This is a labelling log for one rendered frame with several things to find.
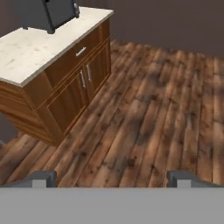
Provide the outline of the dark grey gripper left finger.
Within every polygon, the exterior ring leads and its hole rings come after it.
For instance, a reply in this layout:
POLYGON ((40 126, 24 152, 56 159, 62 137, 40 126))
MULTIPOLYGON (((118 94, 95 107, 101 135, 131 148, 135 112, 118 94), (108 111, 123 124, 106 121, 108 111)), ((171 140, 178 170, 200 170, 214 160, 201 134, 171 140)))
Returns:
POLYGON ((3 187, 49 188, 56 186, 56 171, 34 171, 26 178, 14 181, 3 187))

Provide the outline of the dark grey toaster oven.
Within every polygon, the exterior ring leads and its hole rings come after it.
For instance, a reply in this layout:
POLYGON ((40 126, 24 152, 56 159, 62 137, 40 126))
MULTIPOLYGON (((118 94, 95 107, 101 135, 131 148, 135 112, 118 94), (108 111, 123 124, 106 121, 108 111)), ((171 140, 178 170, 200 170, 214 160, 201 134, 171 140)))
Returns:
POLYGON ((80 16, 78 0, 14 0, 23 29, 55 30, 80 16))

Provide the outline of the wooden kitchen island cabinet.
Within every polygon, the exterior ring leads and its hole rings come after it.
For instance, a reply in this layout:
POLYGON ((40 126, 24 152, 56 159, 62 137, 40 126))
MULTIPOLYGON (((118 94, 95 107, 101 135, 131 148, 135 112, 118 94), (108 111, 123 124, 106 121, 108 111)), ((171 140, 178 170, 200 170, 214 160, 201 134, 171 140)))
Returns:
POLYGON ((109 19, 113 14, 110 9, 81 7, 80 16, 63 24, 54 34, 33 28, 19 28, 1 37, 0 112, 25 134, 51 145, 59 145, 95 98, 89 98, 85 62, 106 43, 109 48, 109 74, 106 80, 111 75, 109 19), (99 28, 101 42, 56 87, 52 87, 46 77, 46 69, 95 28, 99 28), (83 68, 85 74, 87 105, 63 134, 47 105, 79 67, 83 68))

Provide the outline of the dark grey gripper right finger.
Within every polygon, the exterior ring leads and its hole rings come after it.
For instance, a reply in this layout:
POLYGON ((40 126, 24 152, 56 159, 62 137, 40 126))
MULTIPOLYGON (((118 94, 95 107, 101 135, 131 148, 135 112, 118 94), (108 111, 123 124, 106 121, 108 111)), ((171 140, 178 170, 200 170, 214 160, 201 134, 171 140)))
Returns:
POLYGON ((196 177, 190 171, 168 171, 167 172, 168 186, 172 188, 201 188, 201 187, 221 187, 209 181, 205 181, 196 177))

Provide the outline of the wooden cupboard door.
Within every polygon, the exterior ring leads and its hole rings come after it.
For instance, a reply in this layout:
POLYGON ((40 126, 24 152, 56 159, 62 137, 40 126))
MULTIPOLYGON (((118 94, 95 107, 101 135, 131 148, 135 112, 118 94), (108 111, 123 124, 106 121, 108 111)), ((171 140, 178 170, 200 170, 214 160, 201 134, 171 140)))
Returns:
POLYGON ((106 43, 95 50, 85 62, 87 87, 89 98, 93 99, 103 82, 109 75, 109 44, 106 43), (91 69, 91 82, 88 80, 88 71, 86 65, 90 65, 91 69))
POLYGON ((82 86, 81 69, 83 71, 80 66, 71 74, 47 105, 48 111, 63 134, 70 129, 87 105, 87 89, 82 86))

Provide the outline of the wooden drawer front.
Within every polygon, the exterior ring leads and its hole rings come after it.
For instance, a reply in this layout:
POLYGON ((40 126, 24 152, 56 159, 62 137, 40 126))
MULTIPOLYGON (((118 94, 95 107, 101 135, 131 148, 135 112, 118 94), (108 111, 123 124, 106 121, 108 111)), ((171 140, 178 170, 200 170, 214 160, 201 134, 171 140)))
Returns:
POLYGON ((71 73, 79 63, 101 42, 99 28, 93 29, 86 37, 81 39, 71 49, 61 55, 55 62, 53 62, 46 70, 46 77, 51 86, 55 88, 67 74, 71 73), (82 48, 86 47, 86 51, 76 57, 76 53, 82 48))

